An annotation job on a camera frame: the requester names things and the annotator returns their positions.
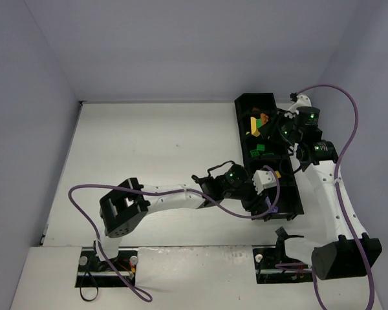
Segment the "dark brown lego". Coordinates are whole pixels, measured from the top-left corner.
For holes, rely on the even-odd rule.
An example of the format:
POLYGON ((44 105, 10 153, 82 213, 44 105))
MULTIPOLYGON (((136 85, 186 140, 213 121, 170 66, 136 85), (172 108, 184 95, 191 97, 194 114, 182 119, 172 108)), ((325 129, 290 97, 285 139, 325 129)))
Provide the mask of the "dark brown lego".
POLYGON ((269 116, 264 114, 264 113, 261 113, 261 118, 260 119, 264 119, 266 121, 266 123, 269 121, 269 116))

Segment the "yellow curved lego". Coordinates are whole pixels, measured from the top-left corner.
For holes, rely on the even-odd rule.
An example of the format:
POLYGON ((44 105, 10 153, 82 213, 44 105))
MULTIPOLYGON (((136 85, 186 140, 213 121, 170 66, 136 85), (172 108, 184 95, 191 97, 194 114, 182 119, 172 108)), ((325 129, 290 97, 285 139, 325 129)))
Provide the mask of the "yellow curved lego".
POLYGON ((261 126, 261 120, 255 117, 250 118, 250 134, 255 137, 260 136, 259 127, 261 126))

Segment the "dark green curved lego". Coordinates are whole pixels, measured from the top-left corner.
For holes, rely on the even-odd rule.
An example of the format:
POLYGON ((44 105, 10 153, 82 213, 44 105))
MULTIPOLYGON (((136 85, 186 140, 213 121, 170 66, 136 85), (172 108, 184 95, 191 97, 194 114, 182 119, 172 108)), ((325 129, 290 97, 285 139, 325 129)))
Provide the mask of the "dark green curved lego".
POLYGON ((253 157, 253 158, 258 158, 261 154, 260 154, 260 152, 259 152, 258 149, 254 149, 254 150, 251 150, 251 151, 250 151, 250 155, 251 155, 251 157, 253 157))

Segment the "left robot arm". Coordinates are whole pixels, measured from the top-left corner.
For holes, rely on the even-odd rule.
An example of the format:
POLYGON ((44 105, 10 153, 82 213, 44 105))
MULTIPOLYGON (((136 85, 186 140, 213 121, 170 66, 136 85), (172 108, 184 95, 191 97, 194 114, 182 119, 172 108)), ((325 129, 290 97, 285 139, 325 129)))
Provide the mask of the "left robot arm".
POLYGON ((111 190, 100 199, 100 217, 104 228, 100 229, 101 245, 96 253, 101 261, 112 260, 119 255, 122 238, 133 232, 147 215, 176 209, 203 209, 214 207, 225 199, 251 204, 262 196, 263 191, 277 186, 274 171, 259 170, 249 175, 247 170, 231 161, 231 167, 218 176, 207 170, 200 178, 192 175, 192 182, 167 186, 141 184, 137 178, 128 178, 119 186, 124 191, 111 190))

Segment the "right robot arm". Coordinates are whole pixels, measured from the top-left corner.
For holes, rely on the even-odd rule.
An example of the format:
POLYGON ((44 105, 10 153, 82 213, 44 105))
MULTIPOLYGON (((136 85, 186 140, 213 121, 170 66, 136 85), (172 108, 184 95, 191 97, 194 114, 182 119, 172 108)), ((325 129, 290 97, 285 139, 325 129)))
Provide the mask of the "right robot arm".
POLYGON ((285 255, 310 266, 321 280, 366 276, 382 252, 377 238, 370 238, 349 200, 332 142, 322 138, 320 110, 299 107, 276 109, 259 128, 261 136, 275 144, 293 147, 301 170, 308 178, 325 219, 326 242, 277 231, 285 255))

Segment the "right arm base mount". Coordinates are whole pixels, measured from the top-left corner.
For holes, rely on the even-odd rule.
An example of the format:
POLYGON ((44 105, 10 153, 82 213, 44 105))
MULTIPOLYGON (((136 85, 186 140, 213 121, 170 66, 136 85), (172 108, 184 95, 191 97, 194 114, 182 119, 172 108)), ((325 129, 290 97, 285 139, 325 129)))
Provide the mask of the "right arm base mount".
POLYGON ((275 231, 277 240, 274 245, 260 245, 252 248, 255 279, 257 284, 301 284, 313 282, 310 267, 299 260, 289 258, 285 253, 290 235, 283 227, 275 231))

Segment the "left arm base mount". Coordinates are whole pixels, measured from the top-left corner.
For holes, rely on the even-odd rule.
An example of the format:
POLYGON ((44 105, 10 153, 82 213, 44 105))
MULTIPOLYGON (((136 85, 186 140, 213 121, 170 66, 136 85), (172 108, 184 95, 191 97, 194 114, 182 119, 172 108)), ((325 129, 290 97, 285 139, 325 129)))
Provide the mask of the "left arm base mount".
MULTIPOLYGON (((136 249, 120 249, 118 256, 111 260, 119 273, 131 284, 135 284, 136 264, 132 263, 138 257, 136 249)), ((119 279, 106 261, 100 261, 94 249, 83 248, 78 262, 76 283, 77 288, 116 288, 127 286, 119 279)))

